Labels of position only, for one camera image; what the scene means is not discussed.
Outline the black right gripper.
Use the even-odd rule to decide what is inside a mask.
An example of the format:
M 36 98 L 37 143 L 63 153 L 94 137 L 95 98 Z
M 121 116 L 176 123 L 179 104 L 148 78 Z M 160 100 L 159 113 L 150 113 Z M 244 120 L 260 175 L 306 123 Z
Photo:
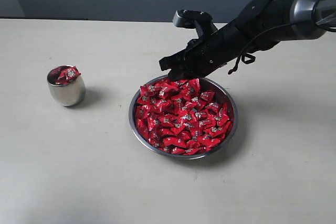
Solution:
M 188 45 L 184 53 L 160 59 L 160 69 L 170 69 L 170 81 L 202 78 L 237 58 L 251 39 L 251 35 L 239 30 L 234 23 L 228 23 L 209 37 Z

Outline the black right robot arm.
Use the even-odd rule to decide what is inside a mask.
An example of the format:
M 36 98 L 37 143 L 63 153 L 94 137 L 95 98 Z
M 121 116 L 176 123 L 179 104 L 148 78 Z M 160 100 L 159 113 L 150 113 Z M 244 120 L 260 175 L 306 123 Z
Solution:
M 220 29 L 210 14 L 182 9 L 175 12 L 173 23 L 195 29 L 198 37 L 162 58 L 161 70 L 168 70 L 172 81 L 203 78 L 232 60 L 253 63 L 253 53 L 281 41 L 314 40 L 335 32 L 335 0 L 252 0 Z

